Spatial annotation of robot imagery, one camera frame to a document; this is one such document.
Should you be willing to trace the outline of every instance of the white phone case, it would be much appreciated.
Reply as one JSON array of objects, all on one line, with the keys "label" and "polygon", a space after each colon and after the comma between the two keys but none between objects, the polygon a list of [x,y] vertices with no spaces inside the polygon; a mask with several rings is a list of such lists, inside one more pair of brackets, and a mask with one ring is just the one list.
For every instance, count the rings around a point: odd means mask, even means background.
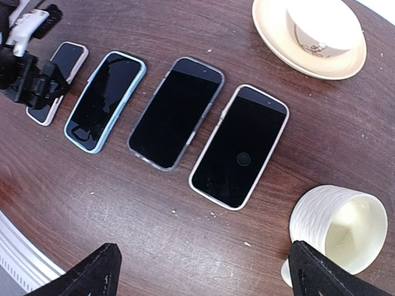
[{"label": "white phone case", "polygon": [[[63,42],[63,43],[57,48],[57,50],[56,50],[56,52],[54,53],[54,55],[52,56],[51,60],[52,60],[53,58],[55,58],[57,52],[59,51],[59,49],[60,49],[64,44],[71,44],[71,45],[80,46],[80,47],[83,48],[83,53],[82,53],[81,57],[79,58],[78,62],[75,64],[75,66],[74,66],[74,68],[73,68],[73,70],[72,70],[70,76],[66,79],[66,81],[67,81],[69,84],[71,84],[71,82],[73,82],[73,80],[74,80],[74,78],[75,78],[75,75],[77,75],[78,71],[80,71],[82,65],[84,64],[84,61],[85,61],[86,58],[88,57],[88,55],[89,55],[89,50],[88,50],[88,48],[86,48],[84,45],[77,44],[77,43],[72,43],[72,42],[70,42],[70,41],[66,41],[66,42]],[[33,115],[31,115],[31,114],[29,113],[29,108],[28,108],[28,107],[26,108],[26,114],[27,114],[27,116],[29,116],[32,120],[34,120],[34,121],[35,121],[36,123],[38,123],[39,125],[42,125],[42,126],[49,126],[49,125],[52,123],[52,121],[53,121],[53,119],[54,119],[54,117],[55,117],[55,114],[56,114],[56,112],[57,112],[57,109],[60,107],[60,105],[61,105],[61,103],[62,103],[63,98],[64,98],[64,96],[61,96],[61,97],[58,97],[57,99],[55,99],[55,101],[54,101],[54,103],[52,104],[51,109],[50,109],[50,111],[49,111],[49,113],[48,113],[48,115],[47,115],[47,118],[45,119],[44,122],[38,121]]]},{"label": "white phone case", "polygon": [[[241,88],[251,88],[251,89],[257,91],[258,93],[262,93],[262,94],[264,94],[265,96],[268,96],[268,97],[271,98],[272,100],[274,100],[274,101],[280,103],[281,105],[283,105],[283,106],[286,108],[286,110],[287,110],[287,114],[286,114],[286,118],[285,118],[285,120],[284,120],[284,123],[283,123],[283,125],[282,125],[282,127],[281,127],[281,129],[280,129],[280,132],[278,133],[278,136],[277,136],[277,138],[276,138],[276,140],[275,140],[275,142],[274,142],[274,144],[273,144],[273,147],[270,149],[270,152],[269,152],[269,154],[267,155],[267,158],[266,158],[266,160],[265,160],[265,163],[264,163],[264,165],[262,166],[261,170],[259,171],[259,174],[257,175],[257,178],[256,178],[255,181],[254,181],[254,184],[251,186],[251,188],[250,188],[250,190],[249,190],[249,192],[248,192],[248,194],[247,194],[247,197],[245,198],[243,204],[242,204],[240,207],[238,207],[238,208],[232,208],[232,207],[229,207],[227,204],[225,204],[225,203],[223,203],[223,202],[221,202],[221,201],[215,199],[215,198],[212,197],[211,195],[208,195],[208,194],[206,194],[205,192],[202,192],[202,191],[200,191],[199,189],[197,189],[196,187],[194,187],[194,186],[193,186],[193,183],[192,183],[192,178],[193,178],[193,175],[195,174],[197,168],[199,167],[200,162],[202,161],[204,155],[206,154],[206,151],[207,151],[208,148],[210,147],[213,138],[214,138],[215,135],[217,134],[217,131],[218,131],[218,129],[220,128],[220,126],[221,126],[221,124],[222,124],[222,121],[224,120],[225,116],[227,115],[227,113],[228,113],[230,107],[232,106],[233,101],[236,99],[236,96],[238,95],[238,93],[239,93],[239,91],[240,91]],[[227,103],[226,107],[225,107],[224,110],[222,111],[221,116],[220,116],[220,119],[219,119],[219,121],[218,121],[218,123],[217,123],[217,126],[214,128],[214,130],[213,130],[213,132],[212,132],[212,134],[211,134],[211,136],[210,136],[210,138],[209,138],[209,140],[208,140],[206,146],[204,146],[204,149],[203,149],[202,153],[200,154],[200,156],[199,156],[199,158],[198,158],[198,160],[197,160],[195,166],[193,167],[193,170],[192,170],[191,174],[189,175],[189,179],[188,179],[188,181],[189,181],[189,186],[192,188],[193,191],[195,191],[195,192],[197,192],[198,194],[204,196],[205,198],[211,200],[212,202],[215,202],[217,205],[220,205],[221,207],[226,208],[227,210],[231,210],[231,211],[238,211],[238,210],[241,210],[241,209],[247,204],[248,200],[250,199],[250,197],[251,197],[251,195],[252,195],[252,192],[254,191],[255,187],[256,187],[257,184],[258,184],[258,181],[259,181],[260,177],[261,177],[262,174],[264,173],[264,170],[265,170],[265,168],[266,168],[266,166],[267,166],[267,164],[268,164],[268,162],[269,162],[269,160],[270,160],[270,157],[272,156],[272,154],[273,154],[273,152],[274,152],[274,150],[275,150],[275,148],[276,148],[276,146],[277,146],[277,144],[278,144],[278,141],[280,140],[281,135],[283,134],[283,131],[284,131],[285,126],[286,126],[286,124],[287,124],[287,122],[288,122],[288,119],[289,119],[289,109],[288,109],[288,107],[287,107],[282,101],[279,101],[279,100],[276,99],[275,97],[273,97],[273,96],[267,94],[266,92],[263,92],[263,91],[261,91],[261,90],[255,88],[255,87],[253,87],[253,86],[251,86],[251,85],[242,84],[241,86],[239,86],[239,87],[236,89],[235,93],[232,95],[231,99],[229,100],[229,103]]]}]

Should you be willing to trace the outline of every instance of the blue phone case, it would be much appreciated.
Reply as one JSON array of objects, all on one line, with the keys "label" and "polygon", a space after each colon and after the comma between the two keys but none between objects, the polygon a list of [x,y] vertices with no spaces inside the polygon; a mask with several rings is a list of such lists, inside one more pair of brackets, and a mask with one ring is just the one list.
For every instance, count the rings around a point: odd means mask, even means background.
[{"label": "blue phone case", "polygon": [[[66,130],[67,130],[67,126],[69,125],[70,120],[71,120],[71,118],[72,118],[72,116],[73,116],[75,110],[78,108],[78,105],[80,104],[80,101],[81,101],[82,97],[84,96],[86,90],[88,89],[88,87],[90,86],[91,82],[93,81],[93,78],[96,76],[96,74],[98,73],[98,71],[99,71],[100,67],[103,65],[103,63],[107,60],[108,56],[111,55],[111,54],[118,54],[118,55],[120,55],[120,56],[127,57],[127,58],[129,58],[129,59],[131,59],[131,60],[134,60],[134,61],[140,63],[140,65],[141,65],[141,70],[140,70],[139,73],[136,75],[136,78],[133,80],[133,82],[132,82],[131,85],[129,86],[129,88],[128,88],[128,90],[126,91],[125,95],[122,97],[122,99],[121,99],[121,101],[120,101],[118,107],[116,108],[116,110],[115,110],[114,114],[112,115],[110,121],[108,122],[106,128],[104,128],[103,134],[102,134],[102,136],[100,137],[100,139],[99,139],[99,141],[98,141],[98,144],[96,145],[96,147],[95,147],[93,150],[88,150],[88,149],[86,149],[84,146],[82,146],[80,143],[74,141],[74,139],[72,139],[71,137],[69,137],[68,134],[67,134],[67,132],[66,132]],[[132,56],[127,55],[127,54],[124,54],[124,53],[119,52],[119,51],[112,51],[112,52],[108,53],[108,55],[105,56],[105,58],[102,60],[102,62],[100,63],[100,65],[95,69],[95,71],[93,72],[93,74],[91,75],[91,77],[88,79],[88,84],[85,86],[85,89],[83,90],[83,92],[82,92],[80,98],[78,99],[77,103],[75,104],[75,107],[74,107],[72,113],[71,113],[70,116],[69,116],[69,119],[67,120],[67,123],[66,123],[66,125],[65,125],[65,127],[64,127],[64,134],[65,134],[66,138],[69,139],[69,140],[70,140],[73,144],[75,144],[78,148],[80,148],[81,150],[83,150],[83,151],[85,151],[85,152],[87,152],[87,153],[90,153],[90,154],[99,153],[99,152],[102,150],[104,144],[106,143],[107,138],[109,137],[112,128],[114,127],[115,123],[116,123],[117,120],[118,120],[118,117],[119,117],[120,114],[122,113],[123,108],[125,108],[127,102],[129,101],[129,98],[130,98],[131,95],[134,93],[134,91],[135,91],[137,85],[139,85],[140,81],[143,79],[143,77],[145,76],[146,72],[147,72],[147,66],[145,65],[145,63],[144,63],[142,60],[139,60],[139,59],[137,59],[137,58],[135,58],[135,57],[132,57]]]}]

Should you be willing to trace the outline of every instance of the teacup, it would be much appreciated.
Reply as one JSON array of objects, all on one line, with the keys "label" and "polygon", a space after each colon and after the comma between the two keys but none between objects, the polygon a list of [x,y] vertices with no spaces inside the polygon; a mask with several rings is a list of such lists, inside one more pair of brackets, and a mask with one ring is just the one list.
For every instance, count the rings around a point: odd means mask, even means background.
[{"label": "teacup", "polygon": [[[296,204],[291,240],[305,241],[351,274],[367,268],[384,245],[388,219],[374,196],[332,185],[316,187]],[[281,276],[292,286],[288,260]]]},{"label": "teacup", "polygon": [[341,0],[289,0],[286,22],[293,40],[317,57],[344,54],[363,38],[358,18]]}]

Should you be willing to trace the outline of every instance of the dark wood table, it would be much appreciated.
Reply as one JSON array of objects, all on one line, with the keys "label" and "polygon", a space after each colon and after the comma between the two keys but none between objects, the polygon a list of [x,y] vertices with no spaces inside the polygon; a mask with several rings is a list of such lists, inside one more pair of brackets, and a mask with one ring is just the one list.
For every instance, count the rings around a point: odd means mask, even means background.
[{"label": "dark wood table", "polygon": [[[307,190],[335,184],[386,206],[385,246],[360,277],[395,294],[395,27],[347,1],[365,31],[367,63],[349,80],[321,81],[270,52],[252,23],[252,0],[54,3],[64,19],[30,52],[49,59],[66,40],[90,50],[54,123],[43,128],[22,105],[0,99],[0,209],[39,249],[69,269],[102,243],[118,243],[119,295],[291,295],[280,276],[289,216]],[[88,155],[65,138],[64,125],[91,72],[115,49],[144,59],[148,74],[104,150]],[[216,65],[227,82],[178,168],[164,173],[126,142],[181,56]],[[251,200],[230,213],[195,194],[188,175],[241,83],[285,101],[291,119]]]}]

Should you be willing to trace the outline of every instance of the cup rim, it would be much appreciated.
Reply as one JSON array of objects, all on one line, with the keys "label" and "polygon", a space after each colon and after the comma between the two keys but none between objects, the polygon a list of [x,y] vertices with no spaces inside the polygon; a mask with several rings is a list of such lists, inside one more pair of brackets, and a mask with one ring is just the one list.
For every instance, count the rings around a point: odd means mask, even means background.
[{"label": "cup rim", "polygon": [[365,263],[363,266],[361,266],[359,269],[353,270],[353,271],[351,271],[351,272],[348,271],[348,272],[351,273],[352,275],[362,272],[363,270],[365,270],[366,268],[368,268],[368,267],[376,260],[377,256],[380,254],[381,249],[382,249],[383,246],[384,246],[385,239],[386,239],[386,236],[387,236],[387,234],[388,234],[388,215],[387,215],[386,209],[385,209],[383,203],[381,202],[381,200],[378,199],[377,197],[375,197],[374,195],[369,194],[369,193],[364,193],[364,192],[360,192],[360,191],[356,191],[356,192],[358,192],[358,194],[348,197],[348,198],[344,201],[344,203],[342,203],[342,204],[338,207],[338,209],[336,209],[336,211],[334,211],[334,212],[330,215],[330,222],[329,222],[327,225],[325,225],[325,238],[324,238],[324,240],[323,240],[322,242],[320,242],[321,249],[323,250],[323,254],[324,254],[324,256],[326,256],[326,250],[325,250],[326,239],[328,238],[328,231],[329,231],[329,228],[330,228],[330,226],[331,226],[331,224],[332,224],[332,222],[333,222],[333,217],[334,217],[334,216],[335,216],[335,215],[336,215],[346,204],[348,204],[350,201],[352,201],[352,200],[354,200],[354,199],[361,198],[361,197],[366,197],[366,198],[368,198],[368,199],[373,200],[373,201],[376,202],[376,204],[379,206],[379,208],[380,208],[380,210],[381,210],[381,214],[383,214],[383,216],[384,216],[384,218],[385,218],[385,236],[384,236],[383,242],[381,243],[381,247],[377,250],[377,253],[375,254],[374,257],[372,257],[369,261],[366,261],[366,263]]}]

